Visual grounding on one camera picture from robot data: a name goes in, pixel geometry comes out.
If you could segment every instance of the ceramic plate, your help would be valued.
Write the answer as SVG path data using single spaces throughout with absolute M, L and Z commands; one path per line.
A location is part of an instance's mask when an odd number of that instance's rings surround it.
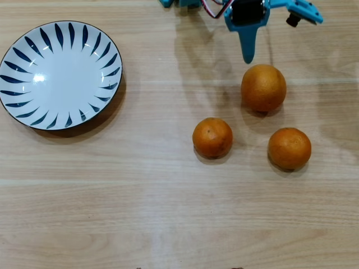
M 53 22 L 8 50 L 0 65 L 0 99 L 27 126 L 65 129 L 100 113 L 121 77 L 121 56 L 104 32 L 81 22 Z

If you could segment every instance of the orange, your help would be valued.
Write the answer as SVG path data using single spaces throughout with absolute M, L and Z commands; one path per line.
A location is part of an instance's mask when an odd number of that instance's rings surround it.
M 295 128 L 283 128 L 270 138 L 268 154 L 272 162 L 283 169 L 304 166 L 312 153 L 312 145 L 305 133 Z
M 197 125 L 192 139 L 199 154 L 205 157 L 219 157 L 225 155 L 231 149 L 233 133 L 224 120 L 207 118 Z
M 243 76 L 242 100 L 251 109 L 269 112 L 278 108 L 286 98 L 287 84 L 282 73 L 273 66 L 259 64 Z

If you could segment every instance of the plate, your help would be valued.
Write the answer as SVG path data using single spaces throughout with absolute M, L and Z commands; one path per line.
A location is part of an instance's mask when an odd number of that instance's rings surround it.
M 121 55 L 108 35 L 82 22 L 52 22 L 9 48 L 0 65 L 0 100 L 26 126 L 66 129 L 99 114 L 121 78 Z

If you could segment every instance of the blue robot gripper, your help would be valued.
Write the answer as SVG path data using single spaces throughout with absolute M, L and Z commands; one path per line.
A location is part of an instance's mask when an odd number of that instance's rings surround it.
M 174 0 L 160 0 L 164 7 L 170 7 Z M 201 0 L 178 0 L 180 7 L 200 6 Z M 266 26 L 272 8 L 286 7 L 290 12 L 287 23 L 296 27 L 303 19 L 312 24 L 323 23 L 318 9 L 305 0 L 236 0 L 224 13 L 225 23 L 230 31 L 238 32 L 242 54 L 246 63 L 255 55 L 257 31 Z

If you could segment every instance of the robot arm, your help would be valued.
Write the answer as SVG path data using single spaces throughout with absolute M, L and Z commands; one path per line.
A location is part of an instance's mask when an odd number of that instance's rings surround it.
M 242 54 L 246 63 L 251 63 L 255 54 L 258 28 L 266 26 L 272 8 L 286 7 L 291 13 L 287 23 L 296 27 L 301 19 L 313 24 L 322 23 L 318 9 L 305 0 L 236 0 L 227 9 L 224 17 L 230 31 L 238 32 Z

